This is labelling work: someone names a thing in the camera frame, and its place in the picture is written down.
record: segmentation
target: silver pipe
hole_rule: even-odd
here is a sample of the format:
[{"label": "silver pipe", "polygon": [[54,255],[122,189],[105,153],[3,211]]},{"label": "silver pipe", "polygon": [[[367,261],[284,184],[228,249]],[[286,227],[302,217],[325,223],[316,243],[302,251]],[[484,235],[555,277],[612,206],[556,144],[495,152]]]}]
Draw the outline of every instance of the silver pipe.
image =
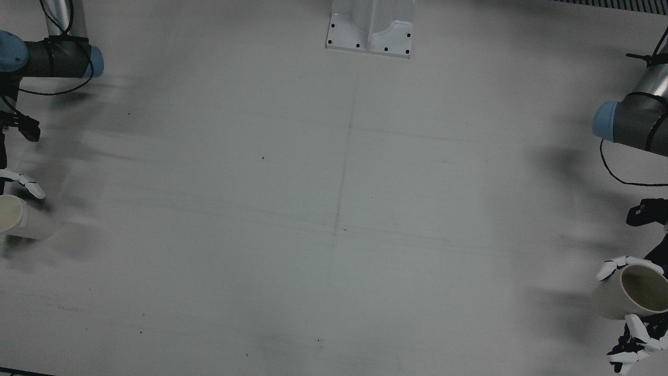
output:
[{"label": "silver pipe", "polygon": [[[81,1],[71,0],[74,4],[74,20],[72,21],[72,28],[67,33],[71,37],[88,37],[86,18],[84,17],[84,5]],[[70,0],[43,0],[43,3],[47,14],[65,30],[69,25]],[[48,17],[46,19],[46,26],[49,30],[49,35],[61,35],[63,33]]]}]

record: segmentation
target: white robotic finger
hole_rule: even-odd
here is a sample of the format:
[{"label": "white robotic finger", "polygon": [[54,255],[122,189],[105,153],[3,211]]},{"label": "white robotic finger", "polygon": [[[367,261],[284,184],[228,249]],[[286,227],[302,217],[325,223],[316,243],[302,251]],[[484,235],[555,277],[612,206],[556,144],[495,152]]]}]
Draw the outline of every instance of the white robotic finger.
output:
[{"label": "white robotic finger", "polygon": [[645,328],[645,324],[643,324],[643,322],[640,320],[640,317],[638,317],[637,314],[633,313],[627,314],[626,316],[624,316],[624,320],[626,321],[626,324],[629,326],[629,332],[631,332],[631,336],[633,338],[639,339],[644,343],[649,343],[649,341],[652,338],[649,336],[647,328]]},{"label": "white robotic finger", "polygon": [[28,192],[30,192],[33,196],[35,196],[38,199],[43,199],[46,197],[46,193],[44,193],[44,190],[37,184],[36,181],[33,180],[28,175],[21,174],[19,176],[19,184],[24,186]]},{"label": "white robotic finger", "polygon": [[596,274],[596,279],[598,281],[603,281],[609,276],[612,276],[615,273],[615,270],[617,270],[617,263],[614,261],[606,261],[603,263],[601,269]]},{"label": "white robotic finger", "polygon": [[659,339],[659,346],[661,346],[661,350],[668,350],[668,335],[665,335],[663,338]]},{"label": "white robotic finger", "polygon": [[631,370],[631,367],[640,360],[640,356],[636,353],[619,353],[608,355],[608,361],[611,363],[622,363],[622,369],[619,371],[621,375],[626,375]]},{"label": "white robotic finger", "polygon": [[640,351],[638,351],[638,361],[641,361],[641,360],[643,360],[643,359],[646,359],[649,355],[651,355],[651,354],[648,353],[648,352],[645,351],[645,350],[640,350]]},{"label": "white robotic finger", "polygon": [[8,170],[8,169],[1,169],[0,170],[0,177],[11,179],[12,181],[19,180],[19,176],[20,175],[18,173],[15,173],[12,170]]},{"label": "white robotic finger", "polygon": [[629,371],[631,370],[631,367],[633,367],[635,363],[623,363],[622,364],[622,369],[619,371],[620,375],[628,375]]}]

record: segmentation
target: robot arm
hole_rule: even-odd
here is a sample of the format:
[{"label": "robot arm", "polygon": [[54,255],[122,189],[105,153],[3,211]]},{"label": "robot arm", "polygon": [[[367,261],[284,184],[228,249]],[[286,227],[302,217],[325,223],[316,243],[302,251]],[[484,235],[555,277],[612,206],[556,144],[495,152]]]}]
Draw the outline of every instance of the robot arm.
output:
[{"label": "robot arm", "polygon": [[640,82],[621,102],[606,102],[594,116],[595,135],[614,143],[668,157],[668,45],[659,40],[652,55],[640,56],[647,70]]},{"label": "robot arm", "polygon": [[[9,127],[16,127],[29,141],[39,140],[39,122],[16,109],[19,91],[31,94],[56,95],[60,93],[36,93],[19,88],[24,77],[99,77],[104,71],[100,49],[88,42],[82,0],[39,0],[46,17],[49,36],[41,41],[23,41],[8,31],[0,31],[0,194],[7,180],[19,181],[26,188],[34,183],[14,179],[13,173],[2,173],[7,167],[5,135]],[[42,196],[41,188],[35,190]]]}]

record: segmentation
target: cup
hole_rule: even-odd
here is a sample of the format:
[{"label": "cup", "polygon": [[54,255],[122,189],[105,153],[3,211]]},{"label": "cup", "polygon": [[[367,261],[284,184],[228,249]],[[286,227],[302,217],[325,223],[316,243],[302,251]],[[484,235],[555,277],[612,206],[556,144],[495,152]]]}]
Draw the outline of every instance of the cup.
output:
[{"label": "cup", "polygon": [[0,234],[42,240],[54,233],[56,222],[12,195],[0,195]]},{"label": "cup", "polygon": [[612,320],[668,312],[668,280],[646,266],[628,265],[601,282],[592,295],[594,310]]}]

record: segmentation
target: black cable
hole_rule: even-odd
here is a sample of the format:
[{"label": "black cable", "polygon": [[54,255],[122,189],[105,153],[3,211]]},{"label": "black cable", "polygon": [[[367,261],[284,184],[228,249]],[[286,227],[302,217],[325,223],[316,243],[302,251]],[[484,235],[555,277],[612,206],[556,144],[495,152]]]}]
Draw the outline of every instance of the black cable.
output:
[{"label": "black cable", "polygon": [[65,31],[63,31],[63,35],[67,35],[67,33],[69,33],[69,31],[72,30],[73,24],[74,24],[74,2],[72,0],[69,0],[69,22],[67,23]]},{"label": "black cable", "polygon": [[657,121],[652,124],[649,133],[647,134],[647,140],[645,140],[645,151],[651,151],[652,142],[654,141],[654,136],[657,134],[659,127],[663,124],[663,121],[668,118],[668,112],[664,112]]},{"label": "black cable", "polygon": [[608,163],[605,161],[605,157],[603,156],[603,141],[605,139],[601,139],[601,144],[599,145],[599,151],[601,152],[601,160],[603,161],[603,165],[605,166],[605,169],[608,170],[608,173],[610,176],[614,177],[615,180],[622,184],[626,185],[635,185],[636,187],[668,187],[668,184],[645,184],[645,183],[627,183],[626,181],[623,181],[622,179],[618,178],[611,170],[610,167],[608,167]]},{"label": "black cable", "polygon": [[[74,22],[74,2],[73,0],[69,0],[69,23],[67,25],[67,28],[63,29],[60,25],[58,25],[58,22],[54,20],[49,13],[46,11],[46,7],[44,5],[44,0],[39,0],[39,4],[41,5],[42,11],[44,12],[44,15],[46,18],[49,19],[49,21],[54,24],[58,30],[62,31],[62,35],[67,35],[67,33],[72,29],[72,24]],[[56,96],[56,95],[62,95],[62,94],[67,94],[71,93],[75,90],[79,90],[80,88],[83,88],[88,82],[90,82],[93,79],[93,76],[95,75],[95,68],[93,67],[93,61],[90,58],[90,54],[88,51],[86,51],[85,48],[83,48],[78,41],[74,41],[74,44],[83,52],[83,55],[88,59],[88,66],[90,67],[90,77],[83,83],[80,84],[79,86],[76,86],[75,88],[65,90],[63,92],[56,92],[56,93],[43,93],[43,92],[34,92],[30,90],[25,90],[25,89],[19,89],[20,92],[28,93],[28,94],[34,94],[34,95],[42,95],[42,96]]]}]

